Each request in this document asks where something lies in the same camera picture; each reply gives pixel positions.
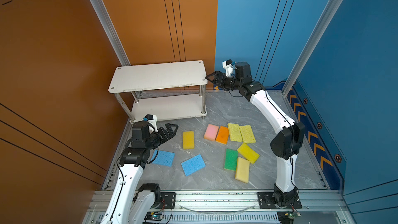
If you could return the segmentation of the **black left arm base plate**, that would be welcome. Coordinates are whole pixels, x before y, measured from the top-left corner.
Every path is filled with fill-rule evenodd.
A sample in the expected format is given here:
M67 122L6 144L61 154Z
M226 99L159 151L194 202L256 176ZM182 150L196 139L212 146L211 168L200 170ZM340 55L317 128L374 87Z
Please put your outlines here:
M155 195L155 209L174 209L176 203L176 192L161 191Z

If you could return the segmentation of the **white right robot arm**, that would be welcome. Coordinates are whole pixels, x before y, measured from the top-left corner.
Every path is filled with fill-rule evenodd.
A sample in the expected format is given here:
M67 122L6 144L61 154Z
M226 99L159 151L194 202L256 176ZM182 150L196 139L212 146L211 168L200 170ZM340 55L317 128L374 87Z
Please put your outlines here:
M239 91L254 105L273 127L276 136L270 147L277 157L277 178L273 200L280 208L301 208L299 189L295 183L295 164L303 145L305 125L289 117L269 96L265 87L253 80L247 62L227 60L222 63L224 72L215 71L206 79L225 91Z

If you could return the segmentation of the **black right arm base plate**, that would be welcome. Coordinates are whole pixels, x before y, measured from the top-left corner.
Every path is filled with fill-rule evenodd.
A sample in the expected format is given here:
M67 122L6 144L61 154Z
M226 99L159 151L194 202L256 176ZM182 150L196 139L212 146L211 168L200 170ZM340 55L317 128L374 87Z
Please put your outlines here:
M273 192L266 191L257 192L260 209L301 209L303 207L299 196L278 204L273 194Z

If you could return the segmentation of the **green sponge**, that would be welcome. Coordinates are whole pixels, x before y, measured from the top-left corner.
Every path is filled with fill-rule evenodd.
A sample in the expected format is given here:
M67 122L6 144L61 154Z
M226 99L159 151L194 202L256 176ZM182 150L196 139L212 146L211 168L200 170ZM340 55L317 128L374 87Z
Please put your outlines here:
M226 149L226 156L224 160L224 169L230 171L236 171L238 159L238 151L232 149Z

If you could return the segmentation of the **pale yellow sponge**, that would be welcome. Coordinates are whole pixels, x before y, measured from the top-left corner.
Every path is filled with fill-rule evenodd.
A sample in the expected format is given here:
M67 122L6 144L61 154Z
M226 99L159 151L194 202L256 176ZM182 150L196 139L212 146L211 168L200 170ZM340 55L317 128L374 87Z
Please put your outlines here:
M249 182L250 162L244 158L237 158L235 179L244 183Z

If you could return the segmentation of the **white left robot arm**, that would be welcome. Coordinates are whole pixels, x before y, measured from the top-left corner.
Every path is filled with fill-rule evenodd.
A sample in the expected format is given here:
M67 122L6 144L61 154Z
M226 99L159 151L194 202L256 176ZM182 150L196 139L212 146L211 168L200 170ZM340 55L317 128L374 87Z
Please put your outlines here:
M136 191L145 166L154 162L150 151L158 148L177 134L178 125L166 123L156 127L155 120L145 118L132 126L130 147L122 152L117 168L119 175L103 224L141 224L153 206L161 202L158 184L143 184Z

